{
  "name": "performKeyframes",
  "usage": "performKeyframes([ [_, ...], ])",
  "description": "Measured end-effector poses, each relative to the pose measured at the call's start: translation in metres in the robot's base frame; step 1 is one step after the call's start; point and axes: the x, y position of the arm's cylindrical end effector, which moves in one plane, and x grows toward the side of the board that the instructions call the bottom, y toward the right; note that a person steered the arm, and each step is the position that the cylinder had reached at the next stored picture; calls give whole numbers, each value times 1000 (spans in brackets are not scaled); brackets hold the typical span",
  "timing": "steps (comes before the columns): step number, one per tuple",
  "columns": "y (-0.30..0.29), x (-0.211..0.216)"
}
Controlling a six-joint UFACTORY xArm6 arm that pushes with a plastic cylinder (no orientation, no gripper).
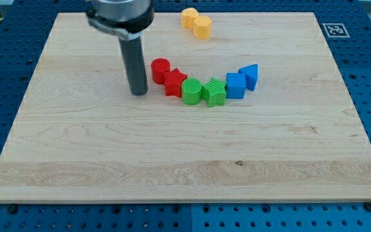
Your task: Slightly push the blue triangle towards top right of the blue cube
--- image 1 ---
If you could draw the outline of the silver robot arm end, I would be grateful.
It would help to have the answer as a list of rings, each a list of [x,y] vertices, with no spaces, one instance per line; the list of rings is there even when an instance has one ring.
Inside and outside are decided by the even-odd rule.
[[[154,13],[152,0],[92,0],[86,16],[98,31],[130,41],[151,25]]]

